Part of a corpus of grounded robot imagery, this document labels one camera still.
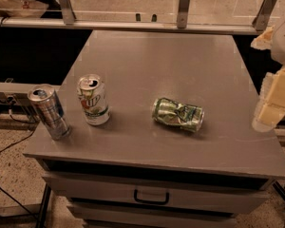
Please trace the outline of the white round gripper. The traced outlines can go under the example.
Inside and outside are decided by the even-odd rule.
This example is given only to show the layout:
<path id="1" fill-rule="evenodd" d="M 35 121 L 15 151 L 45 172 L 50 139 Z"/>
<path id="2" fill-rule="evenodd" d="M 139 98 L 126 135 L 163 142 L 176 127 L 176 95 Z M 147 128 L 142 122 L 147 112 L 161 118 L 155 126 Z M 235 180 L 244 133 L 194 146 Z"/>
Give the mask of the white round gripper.
<path id="1" fill-rule="evenodd" d="M 268 27 L 252 43 L 254 49 L 271 49 L 272 58 L 284 65 L 277 73 L 267 72 L 259 92 L 252 127 L 268 132 L 285 116 L 285 12 L 275 27 Z"/>

